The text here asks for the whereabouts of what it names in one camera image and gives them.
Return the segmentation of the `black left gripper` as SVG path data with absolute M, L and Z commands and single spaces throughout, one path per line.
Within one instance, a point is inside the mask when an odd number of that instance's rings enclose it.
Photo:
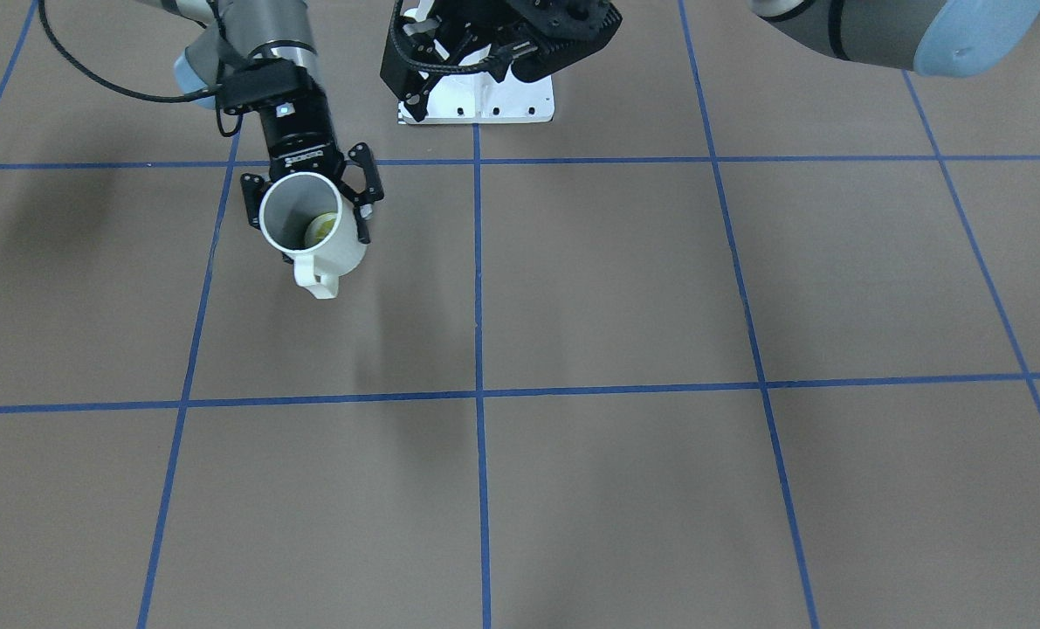
M 623 23 L 610 1 L 431 1 L 422 17 L 402 6 L 393 4 L 380 77 L 415 123 L 444 77 L 535 83 L 602 51 Z

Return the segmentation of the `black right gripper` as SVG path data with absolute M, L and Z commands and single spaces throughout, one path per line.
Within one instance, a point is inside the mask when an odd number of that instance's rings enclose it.
M 296 172 L 313 172 L 329 180 L 337 178 L 337 190 L 348 200 L 357 232 L 363 245 L 371 243 L 369 220 L 375 204 L 385 196 L 375 154 L 365 142 L 343 154 L 336 141 L 327 93 L 319 86 L 300 93 L 288 102 L 258 108 L 272 180 Z M 245 208 L 245 222 L 260 230 L 261 203 L 267 179 L 243 174 L 239 179 Z

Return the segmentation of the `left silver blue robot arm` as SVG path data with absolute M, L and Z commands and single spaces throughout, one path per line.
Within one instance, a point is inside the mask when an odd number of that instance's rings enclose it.
M 750 1 L 748 11 L 828 59 L 971 77 L 1014 51 L 1040 1 Z M 606 48 L 623 24 L 610 1 L 431 1 L 393 4 L 380 76 L 424 121 L 440 80 L 484 74 L 540 82 Z

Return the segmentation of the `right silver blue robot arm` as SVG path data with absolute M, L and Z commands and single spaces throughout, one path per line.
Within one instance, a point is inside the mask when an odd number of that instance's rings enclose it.
M 260 204 L 291 174 L 317 174 L 348 200 L 350 235 L 371 242 L 368 216 L 384 196 L 375 157 L 357 143 L 341 150 L 321 83 L 311 20 L 304 1 L 149 1 L 149 7 L 204 24 L 174 64 L 182 91 L 201 93 L 218 113 L 260 119 L 267 174 L 243 174 L 248 222 L 259 227 Z

